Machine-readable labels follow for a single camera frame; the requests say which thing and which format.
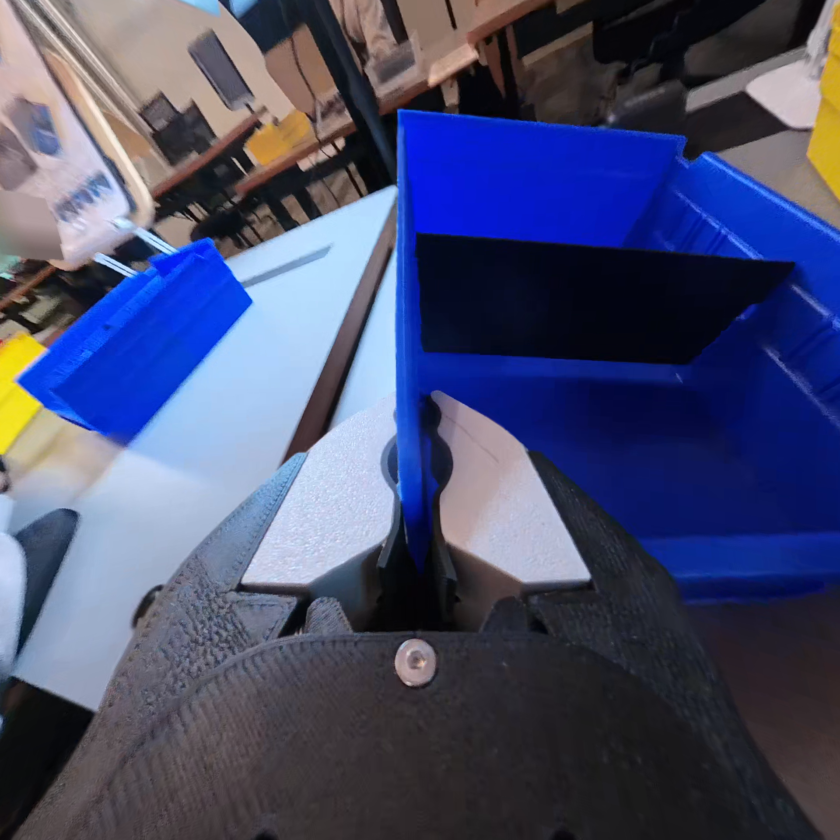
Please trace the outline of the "black mesh pad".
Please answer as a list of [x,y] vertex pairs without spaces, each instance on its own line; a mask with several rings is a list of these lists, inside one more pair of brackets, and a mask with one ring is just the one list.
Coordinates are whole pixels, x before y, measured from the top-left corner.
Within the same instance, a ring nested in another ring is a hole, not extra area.
[[20,654],[44,607],[47,595],[77,531],[79,514],[58,508],[17,531],[26,560],[24,610],[17,642]]

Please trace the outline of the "instruction poster on wooden board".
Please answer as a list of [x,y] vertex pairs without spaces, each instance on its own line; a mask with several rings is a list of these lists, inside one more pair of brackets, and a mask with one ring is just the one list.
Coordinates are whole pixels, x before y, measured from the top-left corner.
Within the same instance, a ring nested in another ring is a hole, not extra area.
[[152,228],[155,201],[85,71],[24,2],[1,3],[2,191],[46,202],[70,270]]

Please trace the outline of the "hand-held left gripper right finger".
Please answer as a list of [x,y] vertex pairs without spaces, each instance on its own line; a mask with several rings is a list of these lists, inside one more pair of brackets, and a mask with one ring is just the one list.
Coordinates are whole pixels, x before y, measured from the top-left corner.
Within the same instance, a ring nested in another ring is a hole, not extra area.
[[432,399],[452,459],[440,529],[456,576],[455,614],[488,614],[509,596],[579,589],[592,576],[528,450],[441,391]]

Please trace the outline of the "blue plastic bin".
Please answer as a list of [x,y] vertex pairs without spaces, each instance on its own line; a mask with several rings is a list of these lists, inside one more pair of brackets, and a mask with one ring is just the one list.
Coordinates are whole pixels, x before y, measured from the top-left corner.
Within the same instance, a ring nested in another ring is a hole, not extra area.
[[210,238],[125,277],[17,383],[44,408],[127,444],[250,307]]
[[[677,135],[403,110],[396,406],[409,545],[431,537],[441,391],[547,456],[690,601],[838,585],[838,231]],[[429,353],[418,234],[790,261],[692,362]]]

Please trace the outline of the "black pole stand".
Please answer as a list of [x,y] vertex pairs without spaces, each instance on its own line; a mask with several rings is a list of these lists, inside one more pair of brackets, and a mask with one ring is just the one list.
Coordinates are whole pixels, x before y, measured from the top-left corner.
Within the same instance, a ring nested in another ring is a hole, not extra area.
[[396,154],[385,131],[379,103],[370,83],[356,65],[354,53],[343,35],[329,1],[302,2],[313,40],[360,135],[383,184],[396,184]]

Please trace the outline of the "wood-edged office desk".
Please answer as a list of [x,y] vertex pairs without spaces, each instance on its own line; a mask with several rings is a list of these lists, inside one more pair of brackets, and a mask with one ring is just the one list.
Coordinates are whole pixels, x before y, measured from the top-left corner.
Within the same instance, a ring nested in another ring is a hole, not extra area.
[[[173,192],[198,172],[209,167],[211,163],[226,156],[234,148],[243,145],[247,138],[261,126],[261,121],[266,115],[267,109],[265,107],[258,108],[236,128],[229,131],[224,137],[217,139],[209,150],[177,167],[172,174],[150,189],[153,200],[159,202],[163,196]],[[356,131],[354,122],[351,119],[346,119],[332,132],[322,135],[320,139],[304,140],[298,143],[287,154],[266,165],[257,167],[255,174],[248,174],[244,181],[235,187],[237,195],[244,197],[251,194],[279,173],[289,170],[300,161],[304,161],[309,156],[319,152],[324,146],[348,137],[354,131]]]

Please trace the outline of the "black bin divider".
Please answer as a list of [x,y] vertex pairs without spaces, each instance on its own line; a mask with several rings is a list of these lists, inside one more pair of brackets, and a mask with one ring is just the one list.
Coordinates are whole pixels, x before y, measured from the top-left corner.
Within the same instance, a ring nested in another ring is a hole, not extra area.
[[795,263],[417,234],[423,350],[692,362]]

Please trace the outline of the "yellow plastic bin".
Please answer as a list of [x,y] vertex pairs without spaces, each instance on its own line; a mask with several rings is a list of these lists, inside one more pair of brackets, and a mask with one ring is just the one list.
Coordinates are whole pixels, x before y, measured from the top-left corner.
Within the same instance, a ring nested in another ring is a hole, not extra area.
[[309,116],[294,110],[283,119],[263,124],[250,136],[245,149],[256,163],[265,166],[313,140],[315,134]]
[[18,384],[17,379],[45,351],[27,332],[2,341],[1,455],[7,453],[41,408],[41,404]]
[[833,2],[827,19],[825,60],[820,79],[820,104],[807,158],[835,198],[839,198],[839,6]]

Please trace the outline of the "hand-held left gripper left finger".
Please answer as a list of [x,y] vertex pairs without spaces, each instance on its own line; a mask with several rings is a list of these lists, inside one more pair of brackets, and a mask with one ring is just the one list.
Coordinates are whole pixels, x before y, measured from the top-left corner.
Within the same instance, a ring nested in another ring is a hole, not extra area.
[[393,522],[383,457],[395,404],[394,393],[383,397],[309,449],[242,577],[245,591],[332,597],[347,614],[373,613]]

